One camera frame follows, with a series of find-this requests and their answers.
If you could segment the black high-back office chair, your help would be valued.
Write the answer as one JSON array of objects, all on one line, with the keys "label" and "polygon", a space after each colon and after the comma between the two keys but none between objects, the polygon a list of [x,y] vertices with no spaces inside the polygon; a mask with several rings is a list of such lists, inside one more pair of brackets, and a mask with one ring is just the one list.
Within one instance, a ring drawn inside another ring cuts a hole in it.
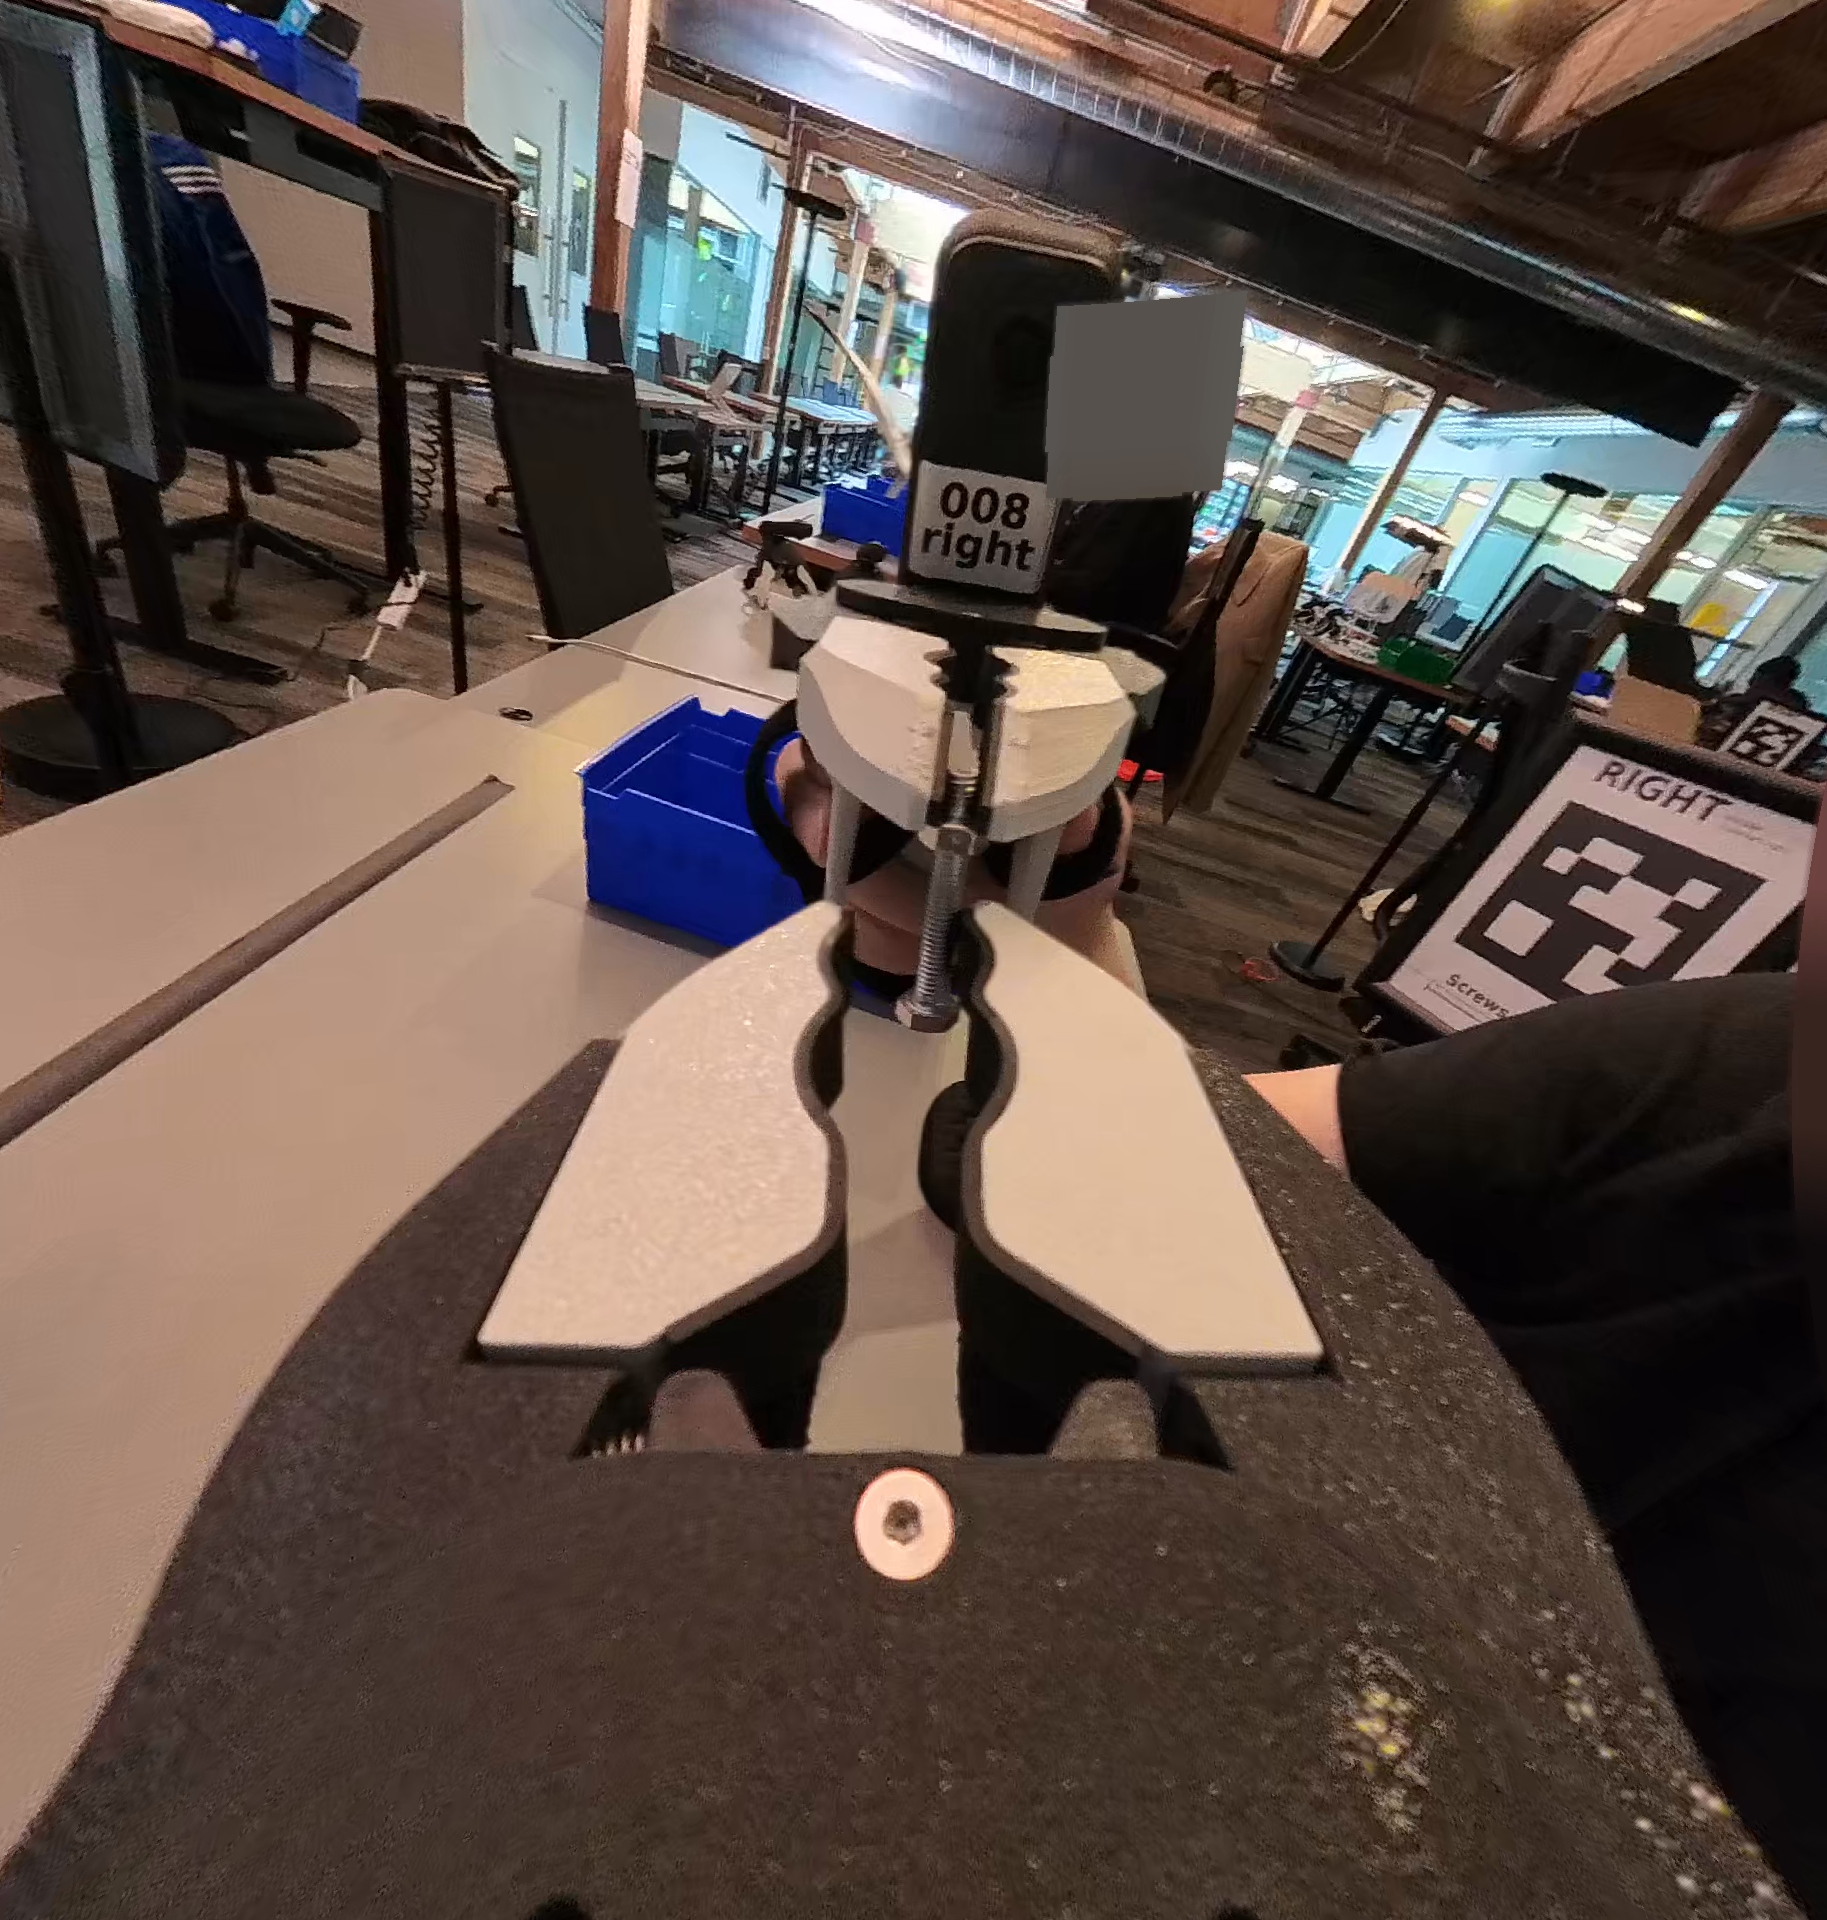
[{"label": "black high-back office chair", "polygon": [[635,376],[492,346],[484,372],[547,643],[673,597]]}]

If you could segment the blue storage bin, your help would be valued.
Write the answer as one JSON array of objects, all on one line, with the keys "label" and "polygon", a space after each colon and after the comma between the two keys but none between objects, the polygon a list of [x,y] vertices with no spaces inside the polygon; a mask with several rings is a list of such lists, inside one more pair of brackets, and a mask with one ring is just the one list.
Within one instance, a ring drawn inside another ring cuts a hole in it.
[{"label": "blue storage bin", "polygon": [[754,938],[802,904],[745,798],[764,718],[687,696],[581,770],[584,886],[596,909],[718,948]]}]

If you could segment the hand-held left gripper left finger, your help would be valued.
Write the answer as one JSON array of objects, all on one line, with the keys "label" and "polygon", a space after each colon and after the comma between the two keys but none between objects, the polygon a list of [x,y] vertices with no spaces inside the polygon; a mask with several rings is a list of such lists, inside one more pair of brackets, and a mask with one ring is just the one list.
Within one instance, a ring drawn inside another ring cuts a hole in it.
[{"label": "hand-held left gripper left finger", "polygon": [[813,904],[632,1023],[484,1314],[484,1356],[638,1366],[841,1242],[846,933]]}]

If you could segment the silver bolt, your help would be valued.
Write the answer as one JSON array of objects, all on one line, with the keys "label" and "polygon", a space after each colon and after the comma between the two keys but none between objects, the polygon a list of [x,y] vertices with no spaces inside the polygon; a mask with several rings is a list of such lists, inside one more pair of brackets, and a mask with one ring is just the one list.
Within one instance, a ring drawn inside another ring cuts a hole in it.
[{"label": "silver bolt", "polygon": [[[997,790],[998,729],[1012,670],[992,646],[953,650],[940,660],[945,707],[939,752],[927,804],[932,828],[934,804],[950,773],[974,778],[986,805],[984,847],[992,823]],[[953,983],[951,940],[967,886],[974,864],[956,855],[934,858],[925,878],[925,904],[919,927],[917,966],[910,985],[896,1005],[898,1021],[917,1032],[945,1032],[957,1021],[960,999]]]}]

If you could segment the black desk monitor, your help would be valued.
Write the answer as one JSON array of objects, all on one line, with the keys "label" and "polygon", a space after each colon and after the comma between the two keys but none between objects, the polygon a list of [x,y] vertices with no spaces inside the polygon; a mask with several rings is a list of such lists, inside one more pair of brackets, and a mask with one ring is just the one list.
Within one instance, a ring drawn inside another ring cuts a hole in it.
[{"label": "black desk monitor", "polygon": [[1534,660],[1543,660],[1546,637],[1592,633],[1615,606],[1615,594],[1588,585],[1553,564],[1539,564],[1472,633],[1451,670],[1448,691],[1480,700],[1497,688],[1505,666],[1523,662],[1536,673]]}]

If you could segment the framed marker sign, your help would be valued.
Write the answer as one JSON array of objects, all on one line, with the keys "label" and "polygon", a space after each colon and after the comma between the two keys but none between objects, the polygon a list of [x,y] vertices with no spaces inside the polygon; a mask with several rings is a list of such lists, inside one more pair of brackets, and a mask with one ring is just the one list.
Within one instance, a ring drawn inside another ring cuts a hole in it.
[{"label": "framed marker sign", "polygon": [[1447,1036],[1798,961],[1820,790],[1594,722],[1558,731],[1417,898],[1358,992]]}]

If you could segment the blue bin on desk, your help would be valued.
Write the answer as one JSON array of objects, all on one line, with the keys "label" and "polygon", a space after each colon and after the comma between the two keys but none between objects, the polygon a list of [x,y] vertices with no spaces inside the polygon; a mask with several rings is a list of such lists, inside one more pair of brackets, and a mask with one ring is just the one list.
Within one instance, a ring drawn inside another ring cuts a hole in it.
[{"label": "blue bin on desk", "polygon": [[214,48],[263,83],[339,120],[360,123],[362,85],[356,66],[310,34],[287,32],[278,24],[285,5],[277,5],[274,13],[259,13],[258,5],[237,8],[224,3],[176,3],[176,7],[199,18],[213,30]]}]

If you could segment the blue bin on far table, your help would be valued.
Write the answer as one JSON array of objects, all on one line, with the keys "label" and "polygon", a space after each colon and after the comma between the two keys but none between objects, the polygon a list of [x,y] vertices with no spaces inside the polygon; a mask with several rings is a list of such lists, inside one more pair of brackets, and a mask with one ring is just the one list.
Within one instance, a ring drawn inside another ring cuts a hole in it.
[{"label": "blue bin on far table", "polygon": [[818,530],[824,541],[878,545],[898,559],[906,532],[906,483],[888,474],[850,474],[830,483],[821,497]]}]

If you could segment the tan coat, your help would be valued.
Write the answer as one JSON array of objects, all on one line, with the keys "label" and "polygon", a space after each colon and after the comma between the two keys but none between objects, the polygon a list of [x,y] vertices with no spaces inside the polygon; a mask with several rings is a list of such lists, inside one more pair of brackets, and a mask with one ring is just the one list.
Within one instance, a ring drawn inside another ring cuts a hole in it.
[{"label": "tan coat", "polygon": [[1209,815],[1270,699],[1291,619],[1307,588],[1304,541],[1262,528],[1215,626],[1212,699],[1190,763],[1164,781],[1162,818]]}]

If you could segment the blue jacket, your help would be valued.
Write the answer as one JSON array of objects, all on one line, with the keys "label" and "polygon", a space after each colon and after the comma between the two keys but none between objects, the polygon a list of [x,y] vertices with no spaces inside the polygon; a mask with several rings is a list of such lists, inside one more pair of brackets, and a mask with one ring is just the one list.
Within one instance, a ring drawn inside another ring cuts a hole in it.
[{"label": "blue jacket", "polygon": [[221,173],[192,142],[149,132],[168,319],[180,377],[274,383],[271,302]]}]

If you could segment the black floor lamp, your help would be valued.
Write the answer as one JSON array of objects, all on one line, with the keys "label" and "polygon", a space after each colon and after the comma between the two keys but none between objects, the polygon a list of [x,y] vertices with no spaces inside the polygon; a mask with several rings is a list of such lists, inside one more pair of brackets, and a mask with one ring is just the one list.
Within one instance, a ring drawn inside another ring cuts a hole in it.
[{"label": "black floor lamp", "polygon": [[[1505,576],[1501,595],[1490,606],[1490,612],[1495,617],[1501,616],[1501,600],[1508,597],[1512,594],[1512,590],[1516,590],[1516,582],[1527,573],[1534,555],[1539,553],[1540,545],[1545,543],[1546,533],[1556,525],[1556,518],[1565,508],[1565,503],[1572,501],[1572,497],[1599,500],[1605,495],[1605,488],[1599,486],[1596,483],[1592,483],[1588,477],[1572,476],[1572,474],[1563,474],[1563,471],[1549,469],[1540,477],[1540,483],[1553,493],[1553,503],[1549,505],[1549,515],[1536,528],[1531,541],[1527,541],[1518,564],[1515,564],[1512,573]],[[1451,756],[1447,756],[1441,760],[1440,770],[1430,776],[1428,785],[1423,789],[1417,804],[1411,804],[1411,807],[1408,810],[1405,821],[1399,826],[1399,829],[1395,829],[1391,833],[1391,837],[1380,849],[1378,858],[1367,867],[1367,873],[1358,878],[1358,882],[1348,894],[1348,898],[1341,900],[1338,909],[1334,910],[1330,924],[1321,930],[1321,935],[1311,942],[1287,940],[1287,942],[1276,942],[1276,946],[1269,948],[1269,961],[1276,968],[1276,973],[1285,975],[1287,980],[1291,980],[1301,985],[1307,985],[1307,987],[1320,991],[1320,992],[1341,992],[1346,987],[1348,977],[1346,977],[1344,968],[1330,966],[1327,963],[1329,948],[1332,948],[1334,938],[1349,925],[1349,922],[1353,917],[1358,917],[1360,900],[1376,890],[1378,878],[1387,873],[1387,867],[1393,864],[1393,860],[1400,852],[1400,849],[1405,847],[1405,842],[1409,841],[1414,829],[1426,818],[1430,805],[1435,804],[1435,800],[1440,798],[1444,787],[1448,787],[1453,782],[1453,778],[1457,773],[1458,758],[1466,754],[1468,748],[1473,748],[1478,743],[1485,727],[1486,727],[1486,711],[1485,711],[1485,706],[1480,703],[1473,710],[1473,718],[1469,722],[1469,733],[1466,735],[1466,740],[1462,740],[1462,743],[1454,745]]]}]

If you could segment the large monitor on floor stand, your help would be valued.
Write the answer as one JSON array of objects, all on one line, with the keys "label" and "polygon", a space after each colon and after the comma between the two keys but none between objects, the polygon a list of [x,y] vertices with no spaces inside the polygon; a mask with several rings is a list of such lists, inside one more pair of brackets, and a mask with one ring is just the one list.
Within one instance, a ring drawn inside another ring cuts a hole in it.
[{"label": "large monitor on floor stand", "polygon": [[185,467],[149,140],[99,18],[0,3],[0,424],[17,446],[68,662],[0,711],[9,781],[90,802],[232,748],[240,729],[135,693],[123,643],[182,664],[164,495]]}]

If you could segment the person's right hand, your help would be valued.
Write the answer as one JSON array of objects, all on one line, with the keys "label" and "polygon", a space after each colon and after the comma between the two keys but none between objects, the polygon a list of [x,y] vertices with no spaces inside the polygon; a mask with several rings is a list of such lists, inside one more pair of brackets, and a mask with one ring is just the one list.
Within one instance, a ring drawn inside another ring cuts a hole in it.
[{"label": "person's right hand", "polygon": [[[831,781],[802,735],[784,742],[773,772],[781,815],[802,850],[822,866],[831,835]],[[1035,924],[1130,991],[1145,995],[1119,894],[1133,849],[1132,812],[1119,787],[1061,831]],[[913,983],[925,916],[934,835],[913,837],[866,810],[853,849],[853,977],[881,1003]]]}]

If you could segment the small marker sign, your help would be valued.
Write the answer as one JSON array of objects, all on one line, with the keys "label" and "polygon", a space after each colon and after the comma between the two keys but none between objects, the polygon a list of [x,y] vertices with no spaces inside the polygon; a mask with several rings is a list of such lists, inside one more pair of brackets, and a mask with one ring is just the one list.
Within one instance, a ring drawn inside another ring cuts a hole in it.
[{"label": "small marker sign", "polygon": [[1761,772],[1813,781],[1827,758],[1827,714],[1757,700],[1712,751]]}]

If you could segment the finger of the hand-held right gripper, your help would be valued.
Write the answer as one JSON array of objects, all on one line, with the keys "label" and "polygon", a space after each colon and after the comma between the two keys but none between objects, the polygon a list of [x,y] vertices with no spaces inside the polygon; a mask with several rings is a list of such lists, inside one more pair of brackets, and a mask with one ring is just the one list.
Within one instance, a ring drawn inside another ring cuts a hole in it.
[{"label": "finger of the hand-held right gripper", "polygon": [[919,833],[927,826],[945,707],[942,648],[878,617],[835,617],[802,660],[802,737],[831,781],[826,877],[850,891],[863,812]]},{"label": "finger of the hand-held right gripper", "polygon": [[1166,673],[1113,646],[1095,654],[997,646],[989,662],[974,833],[1013,850],[1004,904],[1033,920],[1063,831],[1117,781],[1133,731],[1156,711]]}]

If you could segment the small monitor on floor stand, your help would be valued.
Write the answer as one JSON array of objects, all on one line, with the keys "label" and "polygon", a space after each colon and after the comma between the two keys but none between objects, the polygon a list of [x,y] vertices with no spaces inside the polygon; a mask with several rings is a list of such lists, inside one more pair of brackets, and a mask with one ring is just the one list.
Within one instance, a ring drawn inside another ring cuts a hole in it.
[{"label": "small monitor on floor stand", "polygon": [[484,387],[490,349],[508,341],[509,198],[418,160],[383,158],[373,217],[376,372],[383,535],[396,574],[418,568],[409,396],[431,396],[438,525],[451,686],[467,693],[469,597],[461,525],[457,398]]}]

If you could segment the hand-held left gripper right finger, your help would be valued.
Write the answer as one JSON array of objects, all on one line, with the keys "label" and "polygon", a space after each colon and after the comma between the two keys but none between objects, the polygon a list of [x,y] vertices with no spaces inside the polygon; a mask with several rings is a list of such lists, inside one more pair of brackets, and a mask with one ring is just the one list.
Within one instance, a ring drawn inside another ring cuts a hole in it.
[{"label": "hand-held left gripper right finger", "polygon": [[974,1252],[1138,1372],[1317,1374],[1321,1333],[1182,1037],[1003,904],[960,936],[992,1062],[962,1160]]}]

